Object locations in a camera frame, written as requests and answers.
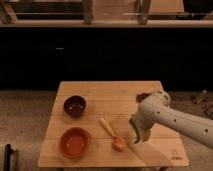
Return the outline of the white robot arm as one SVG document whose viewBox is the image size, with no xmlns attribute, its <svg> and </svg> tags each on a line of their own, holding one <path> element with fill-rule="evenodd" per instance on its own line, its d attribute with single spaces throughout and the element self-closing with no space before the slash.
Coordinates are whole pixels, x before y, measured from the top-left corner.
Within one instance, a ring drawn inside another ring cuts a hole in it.
<svg viewBox="0 0 213 171">
<path fill-rule="evenodd" d="M 138 104 L 130 117 L 136 132 L 135 143 L 148 141 L 151 128 L 158 123 L 213 149 L 213 120 L 172 109 L 170 103 L 167 92 L 154 91 Z"/>
</svg>

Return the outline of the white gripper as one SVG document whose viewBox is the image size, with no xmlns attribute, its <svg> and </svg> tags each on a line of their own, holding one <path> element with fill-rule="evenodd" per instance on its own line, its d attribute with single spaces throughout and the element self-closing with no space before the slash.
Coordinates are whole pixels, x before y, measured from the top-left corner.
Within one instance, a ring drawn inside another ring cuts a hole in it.
<svg viewBox="0 0 213 171">
<path fill-rule="evenodd" d="M 135 113 L 133 114 L 137 120 L 137 125 L 141 131 L 141 141 L 146 142 L 149 140 L 151 136 L 151 128 L 154 125 L 154 122 L 147 118 L 146 116 L 143 116 L 142 114 Z"/>
</svg>

